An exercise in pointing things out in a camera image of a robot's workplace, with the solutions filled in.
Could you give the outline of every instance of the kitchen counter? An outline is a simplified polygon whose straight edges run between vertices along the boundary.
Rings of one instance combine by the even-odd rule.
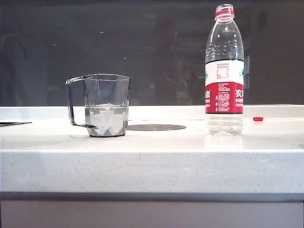
[[[281,106],[249,107],[242,135],[226,137],[206,133],[202,106],[178,107],[188,116],[171,119],[159,113],[151,118],[130,107],[129,125],[187,128],[127,131],[117,138],[90,138],[62,115],[66,107],[52,108],[53,114],[43,107],[2,108],[2,120],[32,123],[0,128],[1,192],[6,198],[74,194],[86,199],[303,201],[304,112],[300,105],[285,107],[282,118]],[[254,122],[253,114],[264,121]]]

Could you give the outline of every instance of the glass window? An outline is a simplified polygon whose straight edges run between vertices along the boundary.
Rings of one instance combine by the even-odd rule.
[[[130,105],[203,105],[206,42],[222,3],[2,0],[0,104],[66,105],[67,79],[112,73],[131,77]],[[245,50],[245,104],[304,104],[304,2],[229,3]]]

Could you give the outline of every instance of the cabinet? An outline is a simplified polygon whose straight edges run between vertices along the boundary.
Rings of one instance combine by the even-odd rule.
[[[2,228],[303,228],[303,203],[1,202]]]

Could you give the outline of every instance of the white countertop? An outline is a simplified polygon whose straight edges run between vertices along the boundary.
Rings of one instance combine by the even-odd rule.
[[[117,138],[66,118],[32,122],[0,128],[2,192],[304,194],[302,117],[246,118],[233,137],[206,134],[203,118],[133,119],[187,128]]]

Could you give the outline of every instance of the red bottle cap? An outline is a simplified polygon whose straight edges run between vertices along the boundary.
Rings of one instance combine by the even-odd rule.
[[[261,117],[261,116],[255,116],[255,117],[253,117],[253,121],[263,121],[263,117]]]

